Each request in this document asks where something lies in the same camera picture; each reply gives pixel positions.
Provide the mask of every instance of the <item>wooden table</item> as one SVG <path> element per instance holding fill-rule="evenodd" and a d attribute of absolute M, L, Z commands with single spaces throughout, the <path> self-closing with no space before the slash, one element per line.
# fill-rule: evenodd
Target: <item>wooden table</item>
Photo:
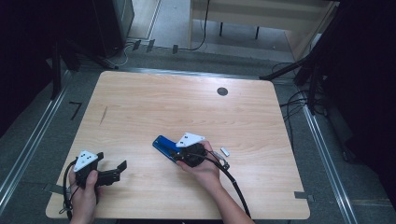
<path fill-rule="evenodd" d="M 220 87 L 226 96 L 217 93 Z M 83 149 L 105 153 L 102 171 L 128 161 L 120 182 L 103 187 L 97 217 L 220 219 L 197 182 L 151 145 L 160 134 L 176 142 L 185 132 L 205 136 L 219 153 L 221 147 L 229 150 L 229 171 L 252 218 L 309 217 L 307 201 L 294 196 L 304 189 L 267 81 L 104 72 L 64 169 Z M 225 175 L 221 182 L 241 205 Z M 58 214 L 62 204 L 62 195 L 52 194 L 47 216 L 65 217 Z"/>
<path fill-rule="evenodd" d="M 207 0 L 191 0 L 188 43 L 192 20 L 204 20 Z M 207 19 L 285 30 L 297 61 L 309 50 L 317 34 L 327 27 L 336 3 L 322 0 L 211 0 Z"/>

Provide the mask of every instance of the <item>human hand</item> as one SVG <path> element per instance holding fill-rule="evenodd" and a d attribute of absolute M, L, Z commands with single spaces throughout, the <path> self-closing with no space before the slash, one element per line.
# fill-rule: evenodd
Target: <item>human hand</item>
<path fill-rule="evenodd" d="M 70 223 L 92 223 L 96 207 L 95 184 L 98 179 L 98 172 L 93 170 L 87 177 L 85 189 L 78 188 L 76 183 L 76 174 L 72 171 L 69 173 L 69 182 L 71 186 L 73 217 Z"/>
<path fill-rule="evenodd" d="M 213 151 L 209 142 L 203 141 L 201 144 L 206 150 Z M 212 161 L 216 160 L 211 153 L 207 153 L 207 157 Z M 201 164 L 193 168 L 183 161 L 177 161 L 177 165 L 179 165 L 181 169 L 187 173 L 192 174 L 198 183 L 204 187 L 204 189 L 210 191 L 213 189 L 222 188 L 219 180 L 219 168 L 211 161 L 204 160 Z"/>

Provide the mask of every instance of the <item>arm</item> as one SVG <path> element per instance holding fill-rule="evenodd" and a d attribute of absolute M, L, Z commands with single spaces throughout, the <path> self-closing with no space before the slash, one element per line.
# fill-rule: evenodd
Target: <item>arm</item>
<path fill-rule="evenodd" d="M 69 182 L 72 184 L 71 192 L 75 192 L 72 198 L 73 217 L 70 224 L 90 224 L 93 223 L 96 207 L 96 195 L 94 187 L 98 178 L 97 171 L 91 171 L 87 177 L 85 189 L 78 188 L 76 184 L 76 174 L 69 173 Z"/>
<path fill-rule="evenodd" d="M 213 151 L 209 142 L 202 142 L 201 144 L 204 145 L 206 150 Z M 207 157 L 215 160 L 210 153 Z M 225 224 L 254 223 L 221 185 L 219 180 L 219 168 L 216 167 L 216 165 L 210 161 L 203 161 L 194 168 L 191 168 L 182 161 L 177 161 L 177 164 L 184 171 L 192 174 L 198 183 L 209 193 L 215 201 Z"/>

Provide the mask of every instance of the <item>gray floor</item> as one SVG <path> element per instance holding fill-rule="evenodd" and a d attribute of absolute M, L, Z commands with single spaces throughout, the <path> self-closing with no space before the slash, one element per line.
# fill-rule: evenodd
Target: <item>gray floor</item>
<path fill-rule="evenodd" d="M 151 38 L 156 39 L 156 47 L 172 48 L 174 44 L 183 47 L 187 44 L 185 42 L 187 40 L 186 24 L 181 19 L 185 15 L 171 13 L 174 10 L 184 11 L 188 6 L 186 2 L 188 1 L 164 0 L 162 2 L 151 34 Z M 172 19 L 172 16 L 176 14 L 179 17 Z M 250 33 L 254 37 L 255 29 L 251 27 L 227 24 L 225 27 L 227 29 L 230 27 L 232 30 L 226 31 L 227 29 L 225 29 L 224 36 L 219 37 L 216 26 L 217 24 L 214 22 L 210 23 L 206 30 L 205 47 L 195 52 L 180 51 L 177 54 L 172 54 L 171 49 L 154 48 L 152 52 L 147 53 L 146 46 L 135 51 L 128 48 L 126 52 L 129 60 L 120 69 L 165 69 L 257 78 L 257 76 L 271 74 L 277 63 L 292 62 L 292 56 L 282 31 L 262 29 L 259 36 L 260 43 L 258 43 L 254 40 L 247 40 L 250 38 Z M 199 40 L 199 35 L 202 34 L 199 21 L 194 24 L 194 33 L 196 34 L 194 40 Z M 125 57 L 121 53 L 118 57 L 110 60 L 113 63 L 123 63 Z M 38 144 L 19 185 L 7 203 L 6 209 L 0 216 L 1 224 L 67 223 L 66 220 L 46 217 L 45 208 L 50 194 L 42 188 L 47 183 L 56 182 L 97 78 L 102 71 L 90 61 L 81 61 L 82 68 L 78 73 L 73 73 L 62 103 Z M 298 90 L 292 84 L 293 76 L 294 74 L 290 72 L 274 81 L 280 104 L 286 103 Z M 0 139 L 0 153 L 2 154 L 0 181 L 4 182 L 15 160 L 20 155 L 31 132 L 50 102 L 50 94 L 51 85 L 35 98 Z M 70 101 L 82 102 L 82 108 L 73 120 L 71 118 L 76 107 L 70 105 Z M 285 108 L 282 108 L 282 113 L 286 115 Z M 345 162 L 329 121 L 320 115 L 317 115 L 316 119 L 359 223 L 396 223 L 396 213 L 387 201 L 387 196 L 379 184 L 376 174 L 365 165 Z M 290 120 L 294 136 L 295 159 L 304 189 L 308 195 L 315 199 L 313 202 L 309 202 L 311 217 L 308 220 L 293 220 L 292 223 L 343 223 L 344 219 L 337 199 L 334 197 L 331 183 L 304 112 L 298 112 Z M 97 221 L 97 223 L 114 222 L 115 220 Z M 257 220 L 257 223 L 286 223 L 286 221 Z"/>

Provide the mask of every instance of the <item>forearm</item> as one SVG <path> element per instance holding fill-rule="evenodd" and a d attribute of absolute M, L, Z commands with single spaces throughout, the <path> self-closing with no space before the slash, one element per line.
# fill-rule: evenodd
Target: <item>forearm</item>
<path fill-rule="evenodd" d="M 253 220 L 239 207 L 224 187 L 208 189 L 219 209 L 225 224 L 254 223 Z"/>

